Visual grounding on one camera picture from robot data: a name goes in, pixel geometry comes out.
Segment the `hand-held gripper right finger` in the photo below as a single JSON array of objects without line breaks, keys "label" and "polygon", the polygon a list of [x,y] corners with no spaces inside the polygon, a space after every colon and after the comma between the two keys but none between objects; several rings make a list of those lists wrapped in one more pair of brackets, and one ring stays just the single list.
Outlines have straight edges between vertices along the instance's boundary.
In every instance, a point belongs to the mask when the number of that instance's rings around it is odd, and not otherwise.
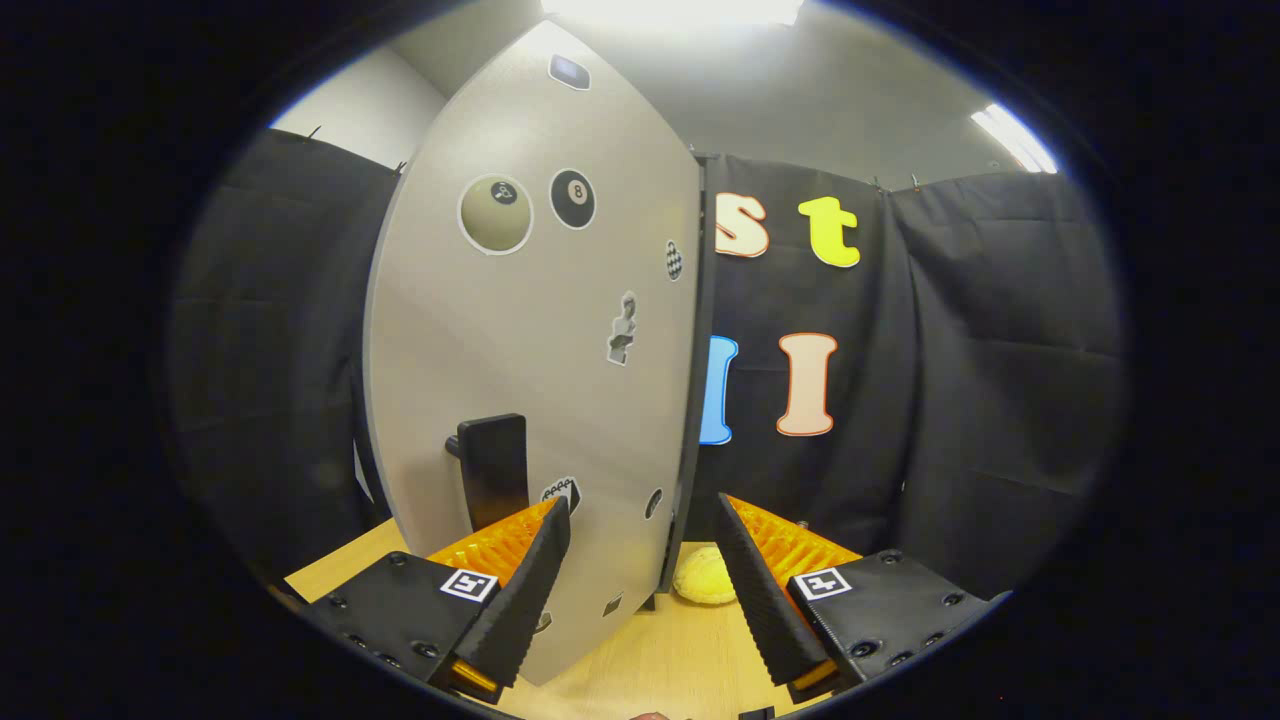
[{"label": "hand-held gripper right finger", "polygon": [[908,667],[998,606],[901,550],[864,556],[740,498],[717,503],[716,546],[748,629],[796,703]]}]

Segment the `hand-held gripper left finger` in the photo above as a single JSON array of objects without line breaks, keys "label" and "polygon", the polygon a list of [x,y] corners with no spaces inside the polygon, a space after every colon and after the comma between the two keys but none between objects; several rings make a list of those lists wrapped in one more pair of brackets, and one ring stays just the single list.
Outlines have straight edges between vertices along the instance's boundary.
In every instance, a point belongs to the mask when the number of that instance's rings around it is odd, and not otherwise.
[{"label": "hand-held gripper left finger", "polygon": [[570,537],[554,496],[426,559],[385,553],[303,615],[419,683],[493,705],[529,653]]}]

